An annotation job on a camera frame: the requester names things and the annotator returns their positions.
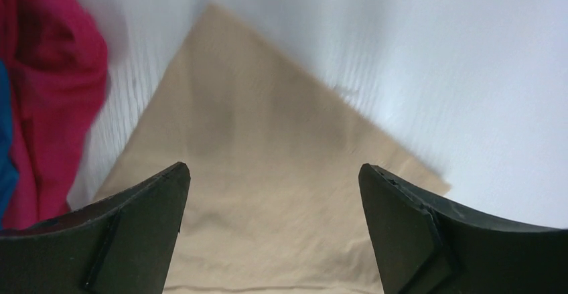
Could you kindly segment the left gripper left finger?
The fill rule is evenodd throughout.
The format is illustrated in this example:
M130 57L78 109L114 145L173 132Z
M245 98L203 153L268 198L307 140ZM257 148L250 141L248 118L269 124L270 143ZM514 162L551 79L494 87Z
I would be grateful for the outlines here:
M2 293L161 293L190 171L141 183L22 230L1 232Z

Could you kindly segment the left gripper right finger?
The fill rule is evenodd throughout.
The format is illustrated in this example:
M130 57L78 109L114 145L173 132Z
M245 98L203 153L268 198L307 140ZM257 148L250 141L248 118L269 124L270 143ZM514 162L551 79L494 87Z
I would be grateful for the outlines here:
M566 293L567 231L469 208L376 165L358 176L385 293Z

